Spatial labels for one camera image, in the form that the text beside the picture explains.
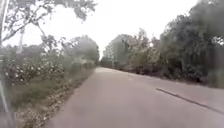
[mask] branch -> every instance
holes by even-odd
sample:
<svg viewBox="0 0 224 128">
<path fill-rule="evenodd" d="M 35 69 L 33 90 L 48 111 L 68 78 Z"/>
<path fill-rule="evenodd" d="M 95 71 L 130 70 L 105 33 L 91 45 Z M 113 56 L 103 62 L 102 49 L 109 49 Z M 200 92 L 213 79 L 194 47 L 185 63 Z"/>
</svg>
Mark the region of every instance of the branch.
<svg viewBox="0 0 224 128">
<path fill-rule="evenodd" d="M 40 20 L 41 18 L 43 18 L 44 16 L 47 16 L 48 13 L 44 13 L 44 14 L 42 14 L 41 16 L 39 16 L 38 18 L 33 19 L 34 16 L 36 15 L 37 11 L 40 10 L 41 7 L 44 7 L 44 6 L 47 5 L 47 4 L 48 4 L 48 3 L 45 3 L 44 5 L 39 6 L 39 7 L 34 11 L 33 15 L 27 20 L 28 22 L 26 22 L 23 26 L 19 27 L 18 29 L 14 30 L 14 31 L 12 31 L 11 33 L 9 33 L 8 35 L 6 35 L 6 36 L 3 38 L 2 42 L 4 42 L 4 41 L 10 39 L 11 37 L 13 37 L 18 31 L 20 31 L 21 29 L 25 28 L 28 24 L 32 23 L 33 21 L 38 21 L 38 20 Z"/>
</svg>

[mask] roadside vegetation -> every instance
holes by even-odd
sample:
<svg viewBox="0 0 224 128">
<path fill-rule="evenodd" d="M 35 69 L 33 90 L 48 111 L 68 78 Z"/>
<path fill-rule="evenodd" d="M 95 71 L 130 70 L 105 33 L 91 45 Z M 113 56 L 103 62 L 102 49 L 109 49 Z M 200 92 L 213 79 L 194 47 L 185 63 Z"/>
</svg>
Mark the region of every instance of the roadside vegetation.
<svg viewBox="0 0 224 128">
<path fill-rule="evenodd" d="M 224 1 L 202 0 L 166 26 L 160 38 L 118 35 L 101 65 L 137 74 L 223 88 Z"/>
<path fill-rule="evenodd" d="M 44 127 L 98 64 L 98 46 L 88 35 L 66 39 L 43 31 L 41 26 L 58 5 L 73 9 L 77 18 L 85 21 L 96 4 L 91 0 L 10 0 L 9 3 L 0 47 L 0 72 L 18 128 Z M 40 44 L 23 44 L 23 34 L 29 25 L 41 31 Z M 17 34 L 21 35 L 19 45 L 4 45 Z"/>
</svg>

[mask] asphalt road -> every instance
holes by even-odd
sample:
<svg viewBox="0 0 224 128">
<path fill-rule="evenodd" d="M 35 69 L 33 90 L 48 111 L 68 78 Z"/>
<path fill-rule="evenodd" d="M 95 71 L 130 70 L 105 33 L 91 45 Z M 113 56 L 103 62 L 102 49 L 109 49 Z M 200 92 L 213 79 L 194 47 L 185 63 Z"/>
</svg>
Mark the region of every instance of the asphalt road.
<svg viewBox="0 0 224 128">
<path fill-rule="evenodd" d="M 224 128 L 224 91 L 97 68 L 49 128 Z"/>
</svg>

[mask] grass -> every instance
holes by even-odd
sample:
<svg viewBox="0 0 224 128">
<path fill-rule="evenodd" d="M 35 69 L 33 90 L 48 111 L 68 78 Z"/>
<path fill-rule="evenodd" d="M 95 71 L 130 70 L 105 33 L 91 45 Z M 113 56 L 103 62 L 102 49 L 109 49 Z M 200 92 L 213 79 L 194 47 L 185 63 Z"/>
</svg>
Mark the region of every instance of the grass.
<svg viewBox="0 0 224 128">
<path fill-rule="evenodd" d="M 85 70 L 65 79 L 45 81 L 36 79 L 28 85 L 14 87 L 11 103 L 16 110 L 17 127 L 44 127 L 47 120 L 73 93 L 74 88 L 79 87 L 91 73 L 92 70 Z"/>
</svg>

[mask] white sky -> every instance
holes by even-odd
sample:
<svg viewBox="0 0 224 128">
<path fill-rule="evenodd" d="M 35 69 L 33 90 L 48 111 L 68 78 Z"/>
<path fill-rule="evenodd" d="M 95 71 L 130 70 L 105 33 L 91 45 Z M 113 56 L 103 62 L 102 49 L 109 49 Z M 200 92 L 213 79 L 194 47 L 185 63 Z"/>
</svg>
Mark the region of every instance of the white sky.
<svg viewBox="0 0 224 128">
<path fill-rule="evenodd" d="M 168 22 L 179 14 L 186 14 L 197 0 L 95 0 L 98 5 L 85 22 L 78 20 L 71 9 L 57 8 L 44 26 L 46 33 L 72 38 L 87 34 L 99 45 L 100 52 L 118 34 L 136 34 L 139 28 L 149 37 L 159 36 Z M 7 43 L 18 44 L 18 37 Z M 29 26 L 24 43 L 39 44 L 40 31 Z"/>
</svg>

